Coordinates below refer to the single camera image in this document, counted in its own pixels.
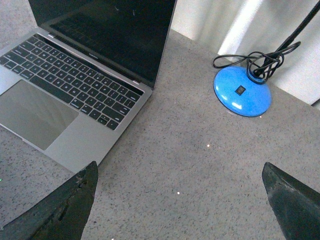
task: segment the silver laptop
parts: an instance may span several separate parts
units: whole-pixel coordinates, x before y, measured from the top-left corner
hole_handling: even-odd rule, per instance
[[[152,94],[175,0],[29,3],[38,28],[0,50],[0,124],[76,173]]]

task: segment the gray countertop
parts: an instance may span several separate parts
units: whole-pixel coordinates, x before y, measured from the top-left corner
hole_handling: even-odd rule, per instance
[[[0,47],[35,24],[18,2],[0,10]],[[154,93],[99,165],[82,239],[284,240],[264,163],[320,191],[320,112],[270,85],[261,117],[230,113],[213,92],[215,56],[170,32]],[[0,127],[0,227],[72,175]]]

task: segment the black screen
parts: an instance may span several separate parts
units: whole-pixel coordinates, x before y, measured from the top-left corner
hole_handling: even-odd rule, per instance
[[[176,0],[29,0],[41,28],[154,88]]]

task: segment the laptop keyboard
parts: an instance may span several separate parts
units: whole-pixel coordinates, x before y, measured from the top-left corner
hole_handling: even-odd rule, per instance
[[[37,34],[0,56],[0,65],[112,130],[143,94]]]

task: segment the lamp base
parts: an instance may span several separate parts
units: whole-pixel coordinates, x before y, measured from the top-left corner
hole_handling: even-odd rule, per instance
[[[240,66],[228,66],[220,70],[213,81],[213,89],[227,109],[244,117],[262,115],[272,101],[268,85],[251,81],[247,70]]]

